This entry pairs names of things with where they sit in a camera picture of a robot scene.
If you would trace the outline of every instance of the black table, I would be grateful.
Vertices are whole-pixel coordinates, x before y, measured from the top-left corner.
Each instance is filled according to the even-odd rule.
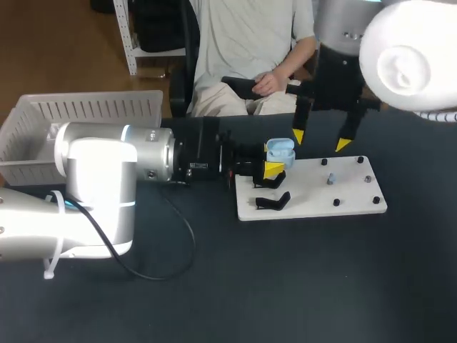
[[[238,139],[289,136],[291,116],[232,118]],[[179,136],[196,119],[164,121]],[[313,114],[301,158],[335,156],[343,116]],[[0,342],[457,342],[457,126],[370,113],[343,155],[367,155],[383,215],[239,222],[221,183],[167,187],[194,227],[195,265],[166,283],[113,260],[0,264]],[[140,185],[126,260],[167,273],[189,256],[185,227]]]

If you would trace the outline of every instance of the beige pants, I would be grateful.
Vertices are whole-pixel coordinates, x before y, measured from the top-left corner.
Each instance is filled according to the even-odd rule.
[[[219,82],[197,96],[192,116],[264,116],[294,113],[296,96],[277,91],[259,100],[243,100],[227,84]]]

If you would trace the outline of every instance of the black cable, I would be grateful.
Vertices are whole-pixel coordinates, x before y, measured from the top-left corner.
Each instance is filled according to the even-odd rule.
[[[73,206],[75,206],[90,222],[91,224],[94,226],[94,229],[97,231],[97,233],[99,234],[101,240],[103,241],[103,243],[106,245],[106,247],[108,248],[109,252],[111,252],[111,255],[113,255],[113,258],[121,265],[121,267],[123,267],[128,273],[134,275],[135,277],[139,277],[140,279],[145,279],[145,280],[148,280],[148,281],[157,281],[157,282],[162,282],[162,281],[168,281],[168,280],[171,280],[171,279],[174,279],[175,277],[179,277],[181,276],[182,274],[184,274],[185,272],[187,272],[191,267],[192,265],[194,264],[194,260],[195,260],[195,252],[196,252],[196,240],[195,240],[195,234],[194,234],[194,231],[192,229],[192,226],[190,225],[189,221],[186,219],[186,217],[181,213],[181,211],[179,211],[176,206],[174,206],[174,204],[167,198],[165,197],[163,194],[162,196],[164,197],[165,201],[168,203],[168,205],[170,205],[170,207],[176,212],[176,214],[178,214],[178,216],[182,219],[182,221],[184,222],[184,224],[187,226],[187,229],[189,230],[189,234],[191,235],[191,240],[192,240],[192,253],[191,253],[191,258],[189,260],[189,262],[187,262],[186,265],[184,265],[184,267],[180,268],[180,270],[178,270],[177,272],[174,272],[170,275],[167,275],[165,277],[150,277],[148,275],[143,275],[141,273],[138,273],[137,271],[133,270],[132,268],[130,268],[129,266],[127,266],[121,259],[121,257],[119,256],[119,254],[117,253],[117,251],[114,249],[113,247],[113,244],[111,244],[111,242],[109,241],[108,237],[105,235],[105,233],[103,232],[103,230],[101,229],[101,227],[99,226],[99,224],[96,222],[96,220],[91,216],[91,214],[89,213],[89,211],[87,211],[87,209],[85,209],[84,207],[82,207],[76,200],[74,199],[69,199],[69,198],[64,198],[66,202],[72,204]]]

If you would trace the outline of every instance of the person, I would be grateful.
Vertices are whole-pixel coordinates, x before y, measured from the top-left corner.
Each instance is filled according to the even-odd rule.
[[[311,0],[190,2],[201,35],[193,116],[295,112],[296,98],[285,90],[316,50]],[[255,79],[253,92],[262,99],[240,99],[224,76]]]

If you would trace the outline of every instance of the wooden floor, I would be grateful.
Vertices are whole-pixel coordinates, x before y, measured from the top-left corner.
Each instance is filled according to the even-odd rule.
[[[89,0],[1,0],[0,41],[0,124],[22,94],[168,91],[167,80],[129,76],[116,17]]]

